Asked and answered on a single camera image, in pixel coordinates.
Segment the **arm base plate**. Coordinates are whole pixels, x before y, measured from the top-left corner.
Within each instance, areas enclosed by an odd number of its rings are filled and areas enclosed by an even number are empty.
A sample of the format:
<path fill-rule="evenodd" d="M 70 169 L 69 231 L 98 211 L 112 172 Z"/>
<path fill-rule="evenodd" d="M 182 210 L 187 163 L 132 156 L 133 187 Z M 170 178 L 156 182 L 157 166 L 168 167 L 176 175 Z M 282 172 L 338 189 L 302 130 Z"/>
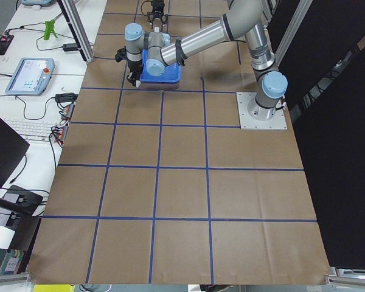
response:
<path fill-rule="evenodd" d="M 287 130 L 285 110 L 281 100 L 271 109 L 256 103 L 255 92 L 236 92 L 238 116 L 242 130 Z"/>

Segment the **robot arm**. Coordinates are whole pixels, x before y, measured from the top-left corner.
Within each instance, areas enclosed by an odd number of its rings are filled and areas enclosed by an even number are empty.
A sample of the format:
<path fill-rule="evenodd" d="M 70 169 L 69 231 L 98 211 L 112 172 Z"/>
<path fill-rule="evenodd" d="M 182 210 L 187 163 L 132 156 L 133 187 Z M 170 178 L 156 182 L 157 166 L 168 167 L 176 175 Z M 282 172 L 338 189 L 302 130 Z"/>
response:
<path fill-rule="evenodd" d="M 257 120 L 270 120 L 279 110 L 277 103 L 287 90 L 288 80 L 279 72 L 269 47 L 261 21 L 262 10 L 261 1 L 228 1 L 228 11 L 218 20 L 175 42 L 162 32 L 146 32 L 140 24 L 127 24 L 125 47 L 117 51 L 115 60 L 127 62 L 127 80 L 139 87 L 143 71 L 159 77 L 174 63 L 184 66 L 185 60 L 193 55 L 243 37 L 258 85 L 254 100 L 248 104 L 248 113 Z"/>

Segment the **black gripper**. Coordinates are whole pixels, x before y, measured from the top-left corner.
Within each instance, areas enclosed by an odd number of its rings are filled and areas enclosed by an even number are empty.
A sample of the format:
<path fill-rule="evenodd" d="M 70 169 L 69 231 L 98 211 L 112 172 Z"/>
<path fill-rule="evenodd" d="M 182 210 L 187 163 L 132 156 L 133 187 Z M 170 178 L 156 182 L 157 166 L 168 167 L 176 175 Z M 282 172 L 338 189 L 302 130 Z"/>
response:
<path fill-rule="evenodd" d="M 127 60 L 127 65 L 130 70 L 130 73 L 127 75 L 127 80 L 130 83 L 135 82 L 135 87 L 139 88 L 141 86 L 140 77 L 142 74 L 142 60 L 139 61 Z"/>
<path fill-rule="evenodd" d="M 164 0 L 151 0 L 151 13 L 147 13 L 148 22 L 153 25 L 154 17 L 161 17 L 161 24 L 164 26 L 168 24 L 169 15 L 164 13 Z"/>

